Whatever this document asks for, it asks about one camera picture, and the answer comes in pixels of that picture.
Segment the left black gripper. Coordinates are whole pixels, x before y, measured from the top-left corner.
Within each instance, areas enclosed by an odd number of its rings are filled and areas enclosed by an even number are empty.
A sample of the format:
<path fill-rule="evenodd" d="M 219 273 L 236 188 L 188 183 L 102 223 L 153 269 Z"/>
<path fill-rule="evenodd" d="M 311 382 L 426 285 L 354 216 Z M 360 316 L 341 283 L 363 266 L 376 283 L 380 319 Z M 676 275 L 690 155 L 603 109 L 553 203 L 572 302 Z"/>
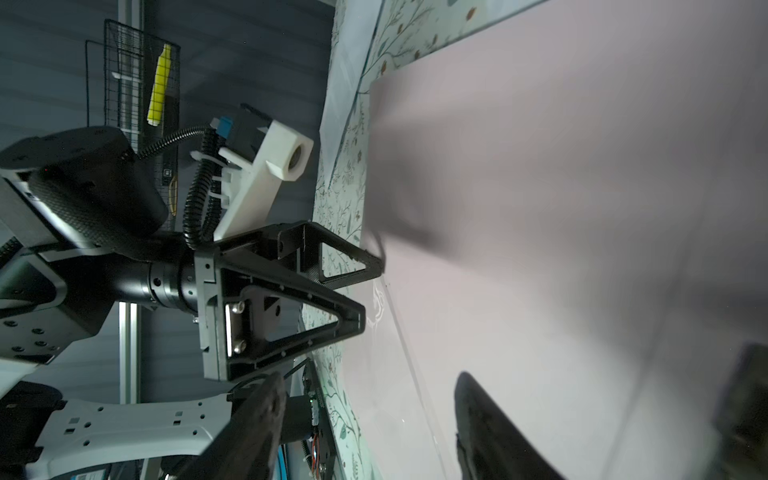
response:
<path fill-rule="evenodd" d="M 267 273 L 295 272 L 298 264 L 320 285 L 302 290 L 266 281 Z M 382 259 L 315 222 L 276 224 L 200 247 L 194 297 L 204 377 L 240 382 L 362 334 L 365 308 L 332 290 L 383 272 Z M 300 331 L 301 305 L 332 321 Z"/>

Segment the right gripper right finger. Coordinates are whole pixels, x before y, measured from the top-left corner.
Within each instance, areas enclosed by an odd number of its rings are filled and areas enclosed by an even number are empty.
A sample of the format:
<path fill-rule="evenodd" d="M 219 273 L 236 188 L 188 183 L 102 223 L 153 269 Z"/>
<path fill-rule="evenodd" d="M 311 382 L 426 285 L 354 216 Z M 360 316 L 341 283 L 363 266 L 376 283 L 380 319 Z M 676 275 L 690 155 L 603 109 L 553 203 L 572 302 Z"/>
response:
<path fill-rule="evenodd" d="M 560 479 L 486 390 L 462 372 L 454 390 L 456 452 L 464 479 Z"/>

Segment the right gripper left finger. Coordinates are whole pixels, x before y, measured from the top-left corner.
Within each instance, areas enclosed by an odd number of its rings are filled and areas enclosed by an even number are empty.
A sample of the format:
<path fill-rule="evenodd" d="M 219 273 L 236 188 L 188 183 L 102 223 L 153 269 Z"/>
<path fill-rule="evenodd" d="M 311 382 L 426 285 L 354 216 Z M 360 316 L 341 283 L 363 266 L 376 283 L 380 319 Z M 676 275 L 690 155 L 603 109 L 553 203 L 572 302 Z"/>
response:
<path fill-rule="evenodd" d="M 270 479 L 285 414 L 283 377 L 273 373 L 241 404 L 229 423 L 182 472 L 182 479 Z"/>

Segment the printed sheet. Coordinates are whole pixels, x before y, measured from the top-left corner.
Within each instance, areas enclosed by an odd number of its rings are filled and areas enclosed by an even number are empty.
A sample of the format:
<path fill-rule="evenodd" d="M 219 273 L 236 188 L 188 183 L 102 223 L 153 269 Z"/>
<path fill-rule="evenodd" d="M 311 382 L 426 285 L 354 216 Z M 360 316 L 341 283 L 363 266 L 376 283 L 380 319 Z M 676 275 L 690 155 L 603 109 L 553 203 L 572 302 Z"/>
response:
<path fill-rule="evenodd" d="M 331 182 L 381 7 L 381 0 L 334 3 L 327 89 L 319 129 L 319 177 L 324 185 Z"/>

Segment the pink paper folder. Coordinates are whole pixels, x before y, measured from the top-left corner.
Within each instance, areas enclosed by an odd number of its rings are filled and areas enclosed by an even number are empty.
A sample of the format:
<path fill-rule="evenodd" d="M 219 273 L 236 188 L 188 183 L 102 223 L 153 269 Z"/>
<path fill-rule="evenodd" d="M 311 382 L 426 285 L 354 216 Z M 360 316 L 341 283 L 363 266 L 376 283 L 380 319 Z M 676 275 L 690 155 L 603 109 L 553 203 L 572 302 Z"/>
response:
<path fill-rule="evenodd" d="M 386 479 L 767 475 L 767 5 L 546 1 L 381 72 L 342 378 Z"/>

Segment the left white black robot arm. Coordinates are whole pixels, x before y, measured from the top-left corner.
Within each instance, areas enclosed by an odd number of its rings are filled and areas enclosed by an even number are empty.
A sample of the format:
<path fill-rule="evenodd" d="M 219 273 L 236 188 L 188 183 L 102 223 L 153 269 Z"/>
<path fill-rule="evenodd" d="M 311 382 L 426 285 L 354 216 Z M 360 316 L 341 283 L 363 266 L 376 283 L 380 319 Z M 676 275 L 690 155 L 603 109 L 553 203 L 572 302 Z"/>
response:
<path fill-rule="evenodd" d="M 268 479 L 283 448 L 306 446 L 317 479 L 338 466 L 309 354 L 360 335 L 364 307 L 342 289 L 381 275 L 376 256 L 322 225 L 266 225 L 262 213 L 304 169 L 299 138 L 276 159 L 245 161 L 206 131 L 202 192 L 184 232 L 142 152 L 115 127 L 21 140 L 1 154 L 1 475 L 115 479 L 123 467 L 183 457 L 178 479 Z M 228 393 L 182 402 L 65 399 L 34 370 L 97 335 L 118 302 L 199 324 L 205 375 Z"/>

